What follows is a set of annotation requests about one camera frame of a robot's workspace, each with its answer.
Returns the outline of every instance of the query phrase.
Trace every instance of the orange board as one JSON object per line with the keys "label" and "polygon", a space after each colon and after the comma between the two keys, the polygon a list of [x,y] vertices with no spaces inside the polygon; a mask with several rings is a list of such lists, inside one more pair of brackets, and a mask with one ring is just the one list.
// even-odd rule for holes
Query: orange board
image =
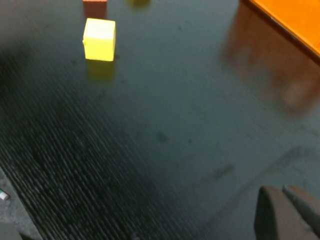
{"label": "orange board", "polygon": [[320,57],[320,0],[249,0]]}

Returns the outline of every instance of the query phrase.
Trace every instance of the dark table surface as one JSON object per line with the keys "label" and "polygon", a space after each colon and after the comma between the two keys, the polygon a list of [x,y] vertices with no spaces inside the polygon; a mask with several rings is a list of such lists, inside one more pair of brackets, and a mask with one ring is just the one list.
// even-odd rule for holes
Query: dark table surface
{"label": "dark table surface", "polygon": [[0,2],[0,163],[45,239],[253,239],[262,184],[320,193],[319,108],[220,57],[238,6],[109,0],[111,64],[81,1]]}

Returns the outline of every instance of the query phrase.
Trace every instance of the toy block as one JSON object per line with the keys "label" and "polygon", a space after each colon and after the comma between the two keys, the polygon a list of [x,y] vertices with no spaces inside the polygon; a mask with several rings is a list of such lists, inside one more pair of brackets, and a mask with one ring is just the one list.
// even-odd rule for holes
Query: toy block
{"label": "toy block", "polygon": [[248,0],[248,2],[320,57],[319,0]]}
{"label": "toy block", "polygon": [[83,34],[84,54],[87,60],[112,62],[116,47],[116,22],[88,18]]}
{"label": "toy block", "polygon": [[107,19],[107,1],[83,1],[83,11],[87,19]]}

